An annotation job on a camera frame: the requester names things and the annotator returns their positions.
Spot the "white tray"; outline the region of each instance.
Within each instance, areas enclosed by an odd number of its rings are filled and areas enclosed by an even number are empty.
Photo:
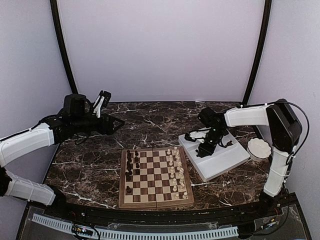
[[[234,169],[249,159],[249,153],[230,133],[223,137],[222,143],[225,145],[229,141],[232,141],[233,145],[227,148],[217,145],[211,156],[200,158],[196,152],[199,142],[187,141],[185,135],[179,136],[179,143],[204,182]]]

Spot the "chessboard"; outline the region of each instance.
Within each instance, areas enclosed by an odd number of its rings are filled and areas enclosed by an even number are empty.
[[[193,203],[183,147],[122,151],[120,209],[163,209]]]

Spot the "wooden chessboard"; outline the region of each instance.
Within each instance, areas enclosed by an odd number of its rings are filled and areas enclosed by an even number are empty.
[[[178,206],[188,206],[194,203],[194,195],[191,188],[190,177],[187,168],[187,162],[183,147],[178,147],[182,168],[184,169],[183,189],[180,188],[180,174],[177,169],[176,156],[173,156],[174,177],[177,183],[173,183],[171,178],[171,166],[169,164],[169,148],[149,148],[149,149],[130,149],[132,175],[130,181],[126,179],[127,171],[127,150],[122,151],[121,171],[120,171],[120,188],[119,188],[119,208],[129,210],[145,209],[163,209]],[[139,169],[137,172],[135,163],[135,151],[138,152]],[[174,185],[177,185],[177,191],[173,191]],[[184,192],[187,192],[187,198],[183,198]]]

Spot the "dark marble surface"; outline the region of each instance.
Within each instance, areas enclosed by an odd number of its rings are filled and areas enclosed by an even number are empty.
[[[75,139],[61,144],[48,171],[46,184],[59,187],[70,203],[118,209],[122,149],[179,145],[178,136],[203,128],[198,113],[205,107],[219,112],[235,103],[136,102],[110,103],[104,112],[126,125],[112,136],[94,135],[81,145]],[[256,137],[248,126],[229,131],[246,148]],[[268,161],[248,162],[209,182],[202,182],[187,158],[194,205],[169,210],[195,210],[236,206],[259,200],[267,179]]]

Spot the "white bowl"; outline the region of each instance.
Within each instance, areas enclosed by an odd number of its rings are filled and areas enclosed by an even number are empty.
[[[247,151],[252,160],[262,162],[271,155],[271,147],[269,144],[259,138],[252,138],[248,142]]]

